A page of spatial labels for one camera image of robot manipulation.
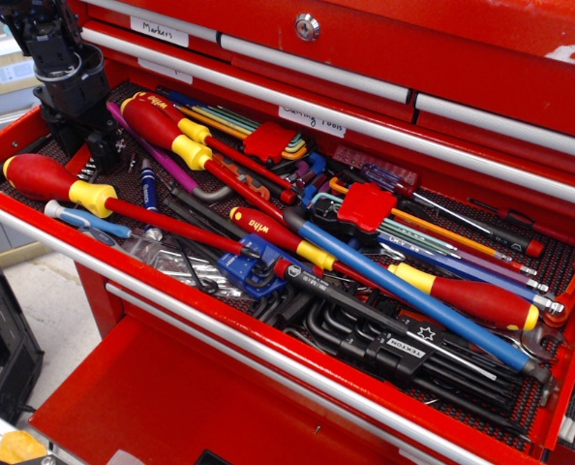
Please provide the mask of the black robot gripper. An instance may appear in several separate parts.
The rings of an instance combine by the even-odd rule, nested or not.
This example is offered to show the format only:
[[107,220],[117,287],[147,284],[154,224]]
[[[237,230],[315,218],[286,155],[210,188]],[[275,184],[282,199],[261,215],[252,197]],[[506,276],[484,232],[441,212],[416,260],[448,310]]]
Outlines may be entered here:
[[41,85],[34,89],[42,117],[68,156],[85,147],[98,174],[121,161],[123,136],[106,108],[110,86],[99,48],[81,38],[67,1],[1,1],[0,16]]

